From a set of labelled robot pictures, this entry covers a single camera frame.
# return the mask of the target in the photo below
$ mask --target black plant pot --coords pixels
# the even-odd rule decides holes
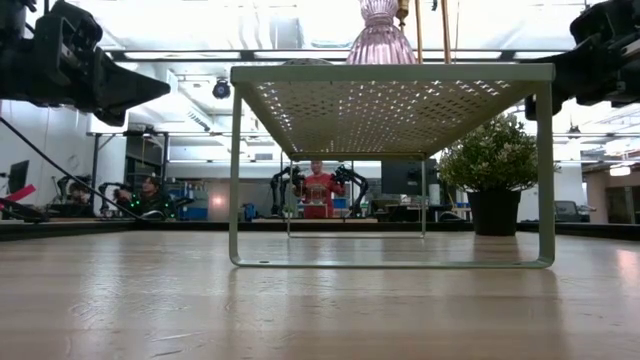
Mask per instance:
[[[478,235],[513,236],[516,233],[520,192],[492,190],[468,193],[473,228]]]

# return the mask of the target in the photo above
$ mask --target computer monitor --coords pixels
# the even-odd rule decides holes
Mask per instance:
[[[23,189],[27,184],[27,171],[29,170],[29,160],[11,165],[9,172],[9,194],[13,194]]]
[[[435,159],[427,159],[425,165],[427,185],[437,184],[438,162]],[[422,162],[385,160],[382,162],[381,170],[383,194],[422,195]]]

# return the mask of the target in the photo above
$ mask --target person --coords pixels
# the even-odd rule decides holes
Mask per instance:
[[[140,194],[132,194],[127,190],[116,193],[118,205],[130,209],[136,215],[143,215],[150,211],[160,211],[167,220],[175,219],[176,207],[168,194],[160,189],[160,183],[154,177],[148,177],[142,183]]]
[[[343,196],[344,186],[333,180],[330,174],[322,172],[322,161],[311,162],[311,176],[307,176],[302,183],[302,189],[294,186],[294,194],[304,197],[303,203],[305,219],[324,219],[333,217],[333,200],[331,193]]]
[[[69,204],[73,205],[88,205],[89,204],[89,189],[87,189],[84,185],[78,184],[76,182],[69,185]]]

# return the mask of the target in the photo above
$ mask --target pink glass vase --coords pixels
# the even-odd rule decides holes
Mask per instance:
[[[416,64],[409,40],[393,25],[398,0],[360,0],[365,21],[347,64]]]

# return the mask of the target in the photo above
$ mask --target shelf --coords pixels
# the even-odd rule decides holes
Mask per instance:
[[[423,159],[554,78],[551,64],[236,66],[292,160]]]

